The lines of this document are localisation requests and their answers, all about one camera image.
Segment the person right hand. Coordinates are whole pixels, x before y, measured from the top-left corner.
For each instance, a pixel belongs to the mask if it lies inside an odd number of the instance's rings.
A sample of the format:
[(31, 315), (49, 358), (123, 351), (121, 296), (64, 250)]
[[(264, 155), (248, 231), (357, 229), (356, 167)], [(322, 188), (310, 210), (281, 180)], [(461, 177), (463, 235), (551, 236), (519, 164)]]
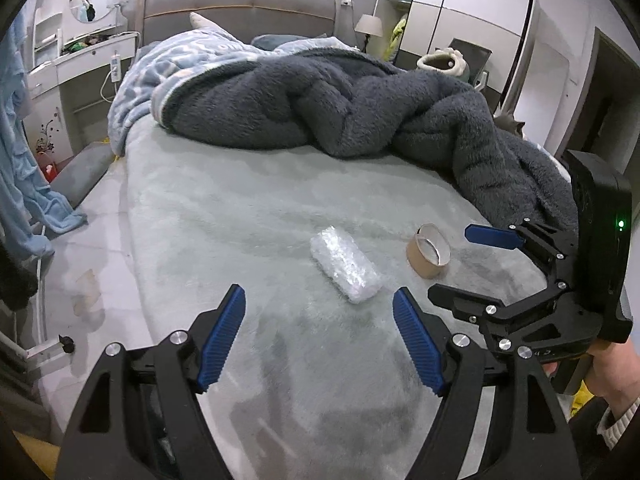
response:
[(636, 402), (640, 393), (639, 356), (634, 343), (624, 344), (596, 340), (588, 349), (592, 357), (585, 377), (589, 391), (608, 404), (613, 416), (620, 419)]

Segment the person right forearm sleeve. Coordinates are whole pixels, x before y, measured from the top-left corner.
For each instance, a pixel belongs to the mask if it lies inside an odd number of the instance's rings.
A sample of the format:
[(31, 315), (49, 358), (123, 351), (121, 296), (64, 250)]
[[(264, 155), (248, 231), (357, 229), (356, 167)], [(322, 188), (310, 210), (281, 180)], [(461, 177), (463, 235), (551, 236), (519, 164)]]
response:
[(612, 426), (605, 418), (598, 426), (598, 435), (606, 446), (601, 464), (603, 479), (639, 478), (639, 399)]

